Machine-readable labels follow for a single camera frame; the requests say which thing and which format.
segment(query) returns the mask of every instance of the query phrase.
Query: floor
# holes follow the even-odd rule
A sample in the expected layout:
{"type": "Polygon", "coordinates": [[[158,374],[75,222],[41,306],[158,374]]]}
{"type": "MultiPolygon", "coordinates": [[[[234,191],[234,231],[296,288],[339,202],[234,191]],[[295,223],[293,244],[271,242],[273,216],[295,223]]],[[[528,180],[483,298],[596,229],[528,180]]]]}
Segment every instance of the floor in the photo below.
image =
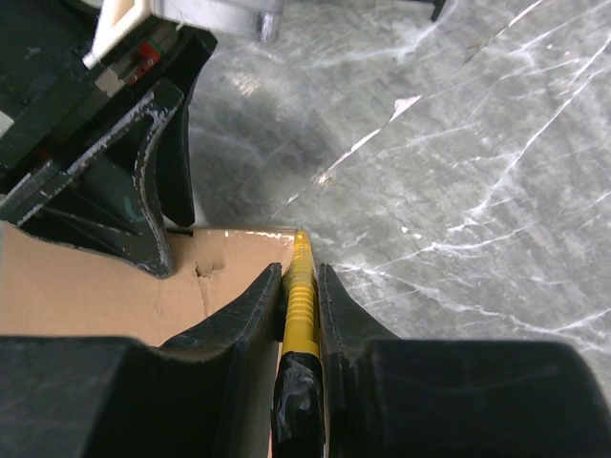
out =
{"type": "Polygon", "coordinates": [[[611,399],[611,2],[289,1],[191,107],[214,225],[305,228],[402,337],[552,339],[611,399]]]}

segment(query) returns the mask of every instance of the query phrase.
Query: yellow marker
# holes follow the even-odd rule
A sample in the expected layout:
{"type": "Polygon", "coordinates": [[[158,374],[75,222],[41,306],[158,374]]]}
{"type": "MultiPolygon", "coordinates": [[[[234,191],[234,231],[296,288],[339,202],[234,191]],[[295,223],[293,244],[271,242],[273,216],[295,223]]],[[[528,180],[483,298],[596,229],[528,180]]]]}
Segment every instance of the yellow marker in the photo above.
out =
{"type": "Polygon", "coordinates": [[[284,290],[288,296],[288,307],[283,355],[293,351],[320,358],[314,257],[309,237],[304,231],[295,235],[293,261],[284,276],[284,290]]]}

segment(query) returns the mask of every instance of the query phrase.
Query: cardboard box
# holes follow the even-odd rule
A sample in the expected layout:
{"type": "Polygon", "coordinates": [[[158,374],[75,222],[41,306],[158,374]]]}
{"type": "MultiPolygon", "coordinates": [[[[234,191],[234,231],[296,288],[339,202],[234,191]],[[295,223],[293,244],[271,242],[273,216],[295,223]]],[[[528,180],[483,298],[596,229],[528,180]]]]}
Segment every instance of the cardboard box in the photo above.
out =
{"type": "Polygon", "coordinates": [[[171,235],[177,273],[157,280],[7,227],[0,334],[120,335],[160,345],[237,298],[269,263],[286,269],[293,238],[294,231],[233,229],[171,235]]]}

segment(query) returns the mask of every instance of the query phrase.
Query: gray marble surface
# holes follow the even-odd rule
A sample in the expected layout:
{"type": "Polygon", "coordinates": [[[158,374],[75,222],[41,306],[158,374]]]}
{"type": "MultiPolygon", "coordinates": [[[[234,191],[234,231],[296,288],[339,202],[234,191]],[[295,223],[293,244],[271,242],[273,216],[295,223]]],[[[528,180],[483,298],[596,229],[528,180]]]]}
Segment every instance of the gray marble surface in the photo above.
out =
{"type": "Polygon", "coordinates": [[[566,341],[611,399],[611,2],[430,14],[289,2],[278,43],[222,37],[191,107],[200,208],[305,228],[403,337],[566,341]]]}

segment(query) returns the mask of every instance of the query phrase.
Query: red component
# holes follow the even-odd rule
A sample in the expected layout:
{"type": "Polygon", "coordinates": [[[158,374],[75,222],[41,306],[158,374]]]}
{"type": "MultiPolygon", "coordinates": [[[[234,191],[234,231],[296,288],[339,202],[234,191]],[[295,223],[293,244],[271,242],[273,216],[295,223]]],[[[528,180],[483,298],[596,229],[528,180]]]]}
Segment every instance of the red component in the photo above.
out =
{"type": "Polygon", "coordinates": [[[43,165],[53,158],[51,151],[44,146],[39,146],[34,150],[34,157],[35,163],[30,170],[31,173],[38,172],[40,169],[42,169],[43,165]]]}
{"type": "Polygon", "coordinates": [[[161,60],[161,54],[148,41],[142,43],[138,49],[138,54],[142,56],[142,64],[136,69],[128,79],[127,84],[134,86],[149,70],[151,70],[161,60]]]}

